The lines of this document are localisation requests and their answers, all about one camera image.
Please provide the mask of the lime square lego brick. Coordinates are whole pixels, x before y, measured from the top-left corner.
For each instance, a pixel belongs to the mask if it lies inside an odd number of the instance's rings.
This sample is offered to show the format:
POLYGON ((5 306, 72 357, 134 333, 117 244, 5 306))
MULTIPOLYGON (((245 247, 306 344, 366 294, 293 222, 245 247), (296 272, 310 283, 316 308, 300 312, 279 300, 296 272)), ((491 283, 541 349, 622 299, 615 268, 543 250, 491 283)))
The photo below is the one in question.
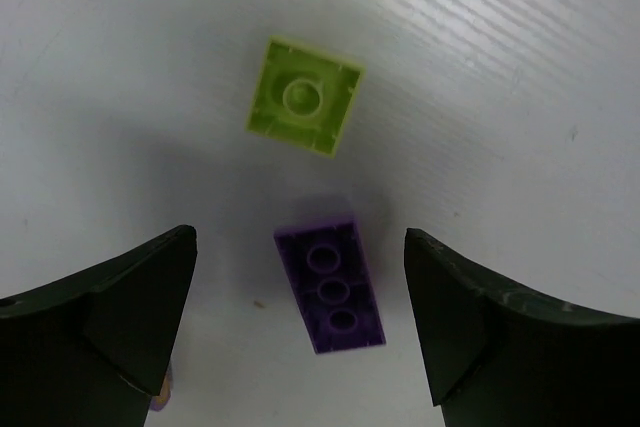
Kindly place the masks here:
POLYGON ((333 157, 364 75, 348 59, 272 36, 246 129, 333 157))

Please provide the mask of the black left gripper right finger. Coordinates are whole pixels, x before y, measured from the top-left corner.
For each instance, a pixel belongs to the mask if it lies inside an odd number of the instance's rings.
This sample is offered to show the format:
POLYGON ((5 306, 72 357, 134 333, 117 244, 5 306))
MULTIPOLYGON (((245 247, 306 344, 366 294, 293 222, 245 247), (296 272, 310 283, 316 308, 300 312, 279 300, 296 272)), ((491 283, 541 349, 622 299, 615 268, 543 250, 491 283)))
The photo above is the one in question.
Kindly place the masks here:
POLYGON ((404 269, 446 425, 638 424, 637 319, 543 294, 416 228, 404 269))

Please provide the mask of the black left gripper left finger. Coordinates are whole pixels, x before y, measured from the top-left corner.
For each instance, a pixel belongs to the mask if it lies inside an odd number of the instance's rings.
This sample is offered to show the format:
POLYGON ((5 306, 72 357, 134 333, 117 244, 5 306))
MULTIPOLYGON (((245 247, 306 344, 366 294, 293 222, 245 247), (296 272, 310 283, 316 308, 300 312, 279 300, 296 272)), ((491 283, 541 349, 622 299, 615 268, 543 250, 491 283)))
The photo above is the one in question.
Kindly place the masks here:
POLYGON ((189 225, 1 301, 4 426, 142 426, 197 258, 189 225))

